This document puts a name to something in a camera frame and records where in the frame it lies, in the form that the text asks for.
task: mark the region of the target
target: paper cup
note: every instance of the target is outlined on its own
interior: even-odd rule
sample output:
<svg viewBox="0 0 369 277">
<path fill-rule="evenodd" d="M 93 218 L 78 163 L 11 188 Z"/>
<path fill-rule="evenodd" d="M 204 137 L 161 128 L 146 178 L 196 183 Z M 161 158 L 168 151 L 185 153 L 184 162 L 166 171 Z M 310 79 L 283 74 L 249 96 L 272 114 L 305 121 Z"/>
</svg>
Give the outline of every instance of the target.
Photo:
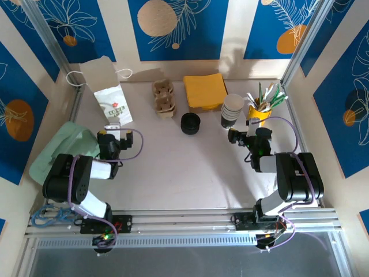
<svg viewBox="0 0 369 277">
<path fill-rule="evenodd" d="M 223 106 L 229 111 L 239 111 L 244 106 L 244 100 L 238 94 L 228 94 L 224 98 Z"/>
<path fill-rule="evenodd" d="M 240 113 L 241 113 L 241 110 L 237 111 L 237 112 L 230 112 L 230 111 L 227 111 L 225 108 L 222 108 L 221 109 L 221 125 L 223 128 L 230 128 L 232 127 L 238 117 L 240 116 Z"/>
</svg>

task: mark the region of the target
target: egg carton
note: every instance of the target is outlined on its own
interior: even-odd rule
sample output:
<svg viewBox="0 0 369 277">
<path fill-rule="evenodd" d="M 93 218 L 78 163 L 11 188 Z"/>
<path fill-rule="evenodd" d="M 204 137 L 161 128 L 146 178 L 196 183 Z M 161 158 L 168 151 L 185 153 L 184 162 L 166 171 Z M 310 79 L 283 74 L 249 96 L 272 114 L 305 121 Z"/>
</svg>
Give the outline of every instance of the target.
<svg viewBox="0 0 369 277">
<path fill-rule="evenodd" d="M 168 79 L 155 81 L 152 84 L 154 94 L 154 110 L 161 118 L 171 118 L 176 113 L 173 83 Z"/>
</svg>

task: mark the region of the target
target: yellow cup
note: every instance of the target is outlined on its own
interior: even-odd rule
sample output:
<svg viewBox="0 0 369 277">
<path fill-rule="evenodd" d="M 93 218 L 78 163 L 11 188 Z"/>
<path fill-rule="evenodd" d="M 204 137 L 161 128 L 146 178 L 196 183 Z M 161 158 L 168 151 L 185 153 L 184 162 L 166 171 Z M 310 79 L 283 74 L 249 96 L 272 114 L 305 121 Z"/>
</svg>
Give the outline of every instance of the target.
<svg viewBox="0 0 369 277">
<path fill-rule="evenodd" d="M 258 104 L 259 103 L 259 98 L 255 99 L 255 102 Z M 263 120 L 265 118 L 270 117 L 271 114 L 272 114 L 272 110 L 267 111 L 265 113 L 262 113 L 262 112 L 256 110 L 253 106 L 249 106 L 248 114 L 247 114 L 247 120 L 249 120 L 252 117 L 257 117 L 257 118 L 260 118 L 260 120 Z"/>
</svg>

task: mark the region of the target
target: yellow napkin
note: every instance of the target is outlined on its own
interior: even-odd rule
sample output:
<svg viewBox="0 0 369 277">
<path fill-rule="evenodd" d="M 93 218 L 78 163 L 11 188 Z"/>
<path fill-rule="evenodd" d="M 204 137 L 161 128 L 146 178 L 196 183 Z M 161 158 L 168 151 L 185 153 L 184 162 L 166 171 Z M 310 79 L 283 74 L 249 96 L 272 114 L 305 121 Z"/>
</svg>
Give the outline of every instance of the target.
<svg viewBox="0 0 369 277">
<path fill-rule="evenodd" d="M 227 95 L 221 73 L 208 76 L 184 76 L 183 82 L 190 108 L 203 110 L 218 108 Z"/>
</svg>

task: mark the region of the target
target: black lid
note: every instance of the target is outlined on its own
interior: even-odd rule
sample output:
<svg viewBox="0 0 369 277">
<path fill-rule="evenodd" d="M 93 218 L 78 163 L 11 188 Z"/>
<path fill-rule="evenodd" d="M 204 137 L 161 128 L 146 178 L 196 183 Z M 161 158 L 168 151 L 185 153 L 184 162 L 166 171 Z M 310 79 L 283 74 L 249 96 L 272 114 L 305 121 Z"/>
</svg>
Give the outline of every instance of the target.
<svg viewBox="0 0 369 277">
<path fill-rule="evenodd" d="M 187 113 L 180 120 L 180 128 L 185 134 L 196 134 L 200 128 L 200 117 L 197 114 Z"/>
</svg>

